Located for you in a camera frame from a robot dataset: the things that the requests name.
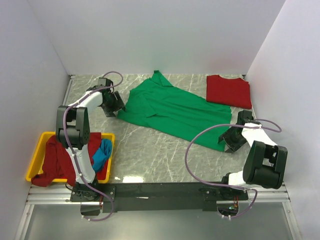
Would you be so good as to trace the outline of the green t shirt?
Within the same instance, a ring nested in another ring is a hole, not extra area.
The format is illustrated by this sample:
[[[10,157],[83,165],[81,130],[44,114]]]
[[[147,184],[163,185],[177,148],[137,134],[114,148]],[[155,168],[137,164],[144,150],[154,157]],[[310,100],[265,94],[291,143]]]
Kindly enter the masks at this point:
[[[117,118],[186,141],[196,139],[196,144],[222,152],[225,144],[218,138],[228,129],[232,113],[229,106],[173,86],[156,70],[130,90],[125,111],[120,110]]]

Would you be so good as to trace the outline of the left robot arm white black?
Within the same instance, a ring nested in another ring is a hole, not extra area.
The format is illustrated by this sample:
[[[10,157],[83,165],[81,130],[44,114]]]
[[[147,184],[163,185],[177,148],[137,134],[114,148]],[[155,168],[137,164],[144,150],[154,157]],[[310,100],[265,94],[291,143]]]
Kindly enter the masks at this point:
[[[106,117],[115,117],[115,112],[124,110],[125,104],[112,87],[91,87],[74,103],[59,106],[56,115],[55,136],[71,159],[75,171],[74,192],[82,193],[88,201],[94,201],[100,195],[88,150],[89,113],[97,107],[103,109]]]

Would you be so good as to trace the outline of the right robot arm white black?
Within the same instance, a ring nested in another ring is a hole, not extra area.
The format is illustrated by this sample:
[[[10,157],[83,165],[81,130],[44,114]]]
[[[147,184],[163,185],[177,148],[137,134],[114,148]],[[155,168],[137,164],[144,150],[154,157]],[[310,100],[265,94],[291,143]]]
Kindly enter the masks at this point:
[[[235,153],[245,143],[250,146],[243,170],[227,174],[228,182],[219,187],[221,197],[226,200],[237,194],[237,187],[279,189],[283,183],[288,150],[270,139],[261,122],[254,119],[237,123],[218,138],[219,143],[225,142],[227,153]]]

